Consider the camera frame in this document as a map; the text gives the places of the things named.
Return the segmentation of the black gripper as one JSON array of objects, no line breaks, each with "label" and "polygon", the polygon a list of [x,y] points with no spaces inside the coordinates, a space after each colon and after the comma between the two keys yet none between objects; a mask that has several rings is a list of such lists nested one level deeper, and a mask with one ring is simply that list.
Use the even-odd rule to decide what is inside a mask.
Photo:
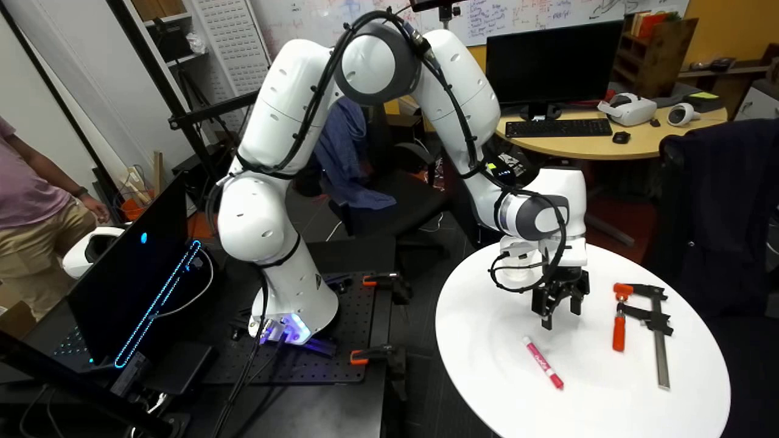
[{"label": "black gripper", "polygon": [[541,316],[541,327],[552,332],[555,307],[566,300],[569,312],[581,316],[589,295],[589,272],[583,268],[558,268],[549,280],[532,290],[530,310]]}]

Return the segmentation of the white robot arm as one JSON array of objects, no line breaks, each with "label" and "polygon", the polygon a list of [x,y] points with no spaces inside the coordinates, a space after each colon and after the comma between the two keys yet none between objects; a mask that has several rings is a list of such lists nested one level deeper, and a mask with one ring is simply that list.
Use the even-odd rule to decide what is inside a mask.
[{"label": "white robot arm", "polygon": [[372,9],[333,46],[291,40],[278,50],[218,179],[218,243],[266,276],[249,316],[254,338],[302,345],[337,313],[337,297],[295,231],[285,195],[344,97],[361,105],[415,100],[468,188],[476,222],[499,233],[488,268],[497,287],[547,293],[583,268],[583,176],[530,171],[515,149],[487,155],[502,110],[464,43],[447,29],[415,32],[401,18]]}]

